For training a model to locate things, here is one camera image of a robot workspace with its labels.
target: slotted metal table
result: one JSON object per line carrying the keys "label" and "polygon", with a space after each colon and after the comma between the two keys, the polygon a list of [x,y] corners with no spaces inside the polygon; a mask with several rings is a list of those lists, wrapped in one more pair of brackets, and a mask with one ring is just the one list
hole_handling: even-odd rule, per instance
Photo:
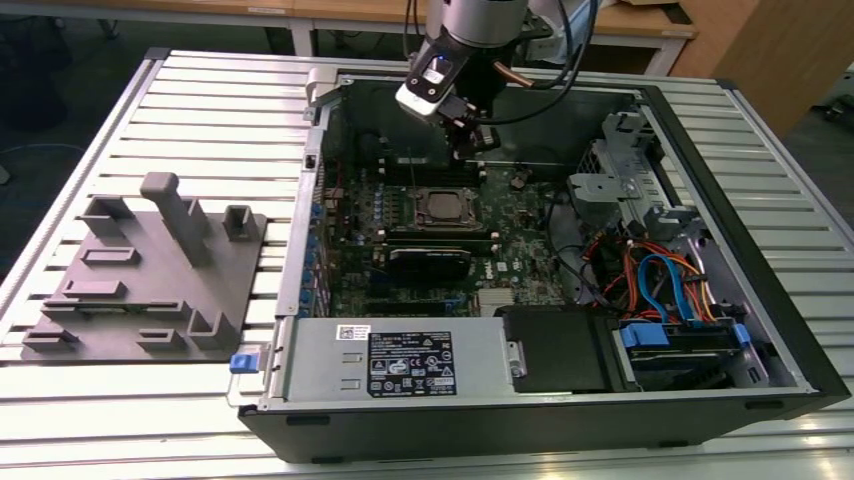
{"label": "slotted metal table", "polygon": [[[305,82],[318,65],[404,71],[396,62],[172,51],[145,59],[0,288],[0,477],[194,478],[850,478],[854,401],[745,427],[697,447],[290,465],[245,430],[260,375],[221,364],[24,366],[25,329],[61,280],[93,194],[129,196],[149,171],[181,177],[208,211],[249,204],[272,223],[242,333],[272,337],[308,122]],[[527,71],[536,77],[547,72]],[[737,91],[711,80],[588,74],[655,84],[696,143],[827,355],[854,389],[854,235]],[[685,203],[671,163],[665,170]]]}

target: wooden table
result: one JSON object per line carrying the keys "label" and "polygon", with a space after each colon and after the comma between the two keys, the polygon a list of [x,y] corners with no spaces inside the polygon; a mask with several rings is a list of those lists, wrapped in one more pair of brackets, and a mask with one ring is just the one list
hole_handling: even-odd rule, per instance
{"label": "wooden table", "polygon": [[[403,33],[405,0],[0,0],[0,13],[110,20],[245,25],[290,29],[296,55],[313,56],[316,30]],[[424,23],[428,0],[419,2]],[[656,7],[604,8],[593,44],[655,50],[647,75],[664,76],[692,25],[669,22]]]}
{"label": "wooden table", "polygon": [[[428,0],[419,2],[419,23],[427,19]],[[407,0],[293,0],[293,21],[309,30],[403,33]],[[693,25],[673,24],[657,7],[612,5],[599,12],[593,44],[655,50],[647,75],[669,73],[685,41],[696,36]],[[312,55],[297,51],[297,55]]]}

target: motherboard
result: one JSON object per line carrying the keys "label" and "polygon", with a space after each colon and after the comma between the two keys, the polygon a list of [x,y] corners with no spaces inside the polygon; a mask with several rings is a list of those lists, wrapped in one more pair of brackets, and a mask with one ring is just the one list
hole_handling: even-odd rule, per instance
{"label": "motherboard", "polygon": [[427,159],[388,161],[386,169],[336,165],[326,177],[332,316],[564,304],[544,234],[552,185],[520,165],[480,164],[445,179]]}

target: power supply label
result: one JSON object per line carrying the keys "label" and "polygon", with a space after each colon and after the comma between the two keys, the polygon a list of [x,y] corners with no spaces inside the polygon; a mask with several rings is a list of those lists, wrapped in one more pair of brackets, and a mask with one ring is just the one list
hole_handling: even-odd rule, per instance
{"label": "power supply label", "polygon": [[366,384],[374,398],[456,395],[451,332],[370,333]]}

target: cpu socket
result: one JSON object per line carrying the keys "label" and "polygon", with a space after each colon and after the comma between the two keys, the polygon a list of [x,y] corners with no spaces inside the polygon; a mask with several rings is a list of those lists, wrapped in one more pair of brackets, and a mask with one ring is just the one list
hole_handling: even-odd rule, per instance
{"label": "cpu socket", "polygon": [[421,188],[415,194],[415,226],[425,230],[476,230],[475,194],[467,188]]}

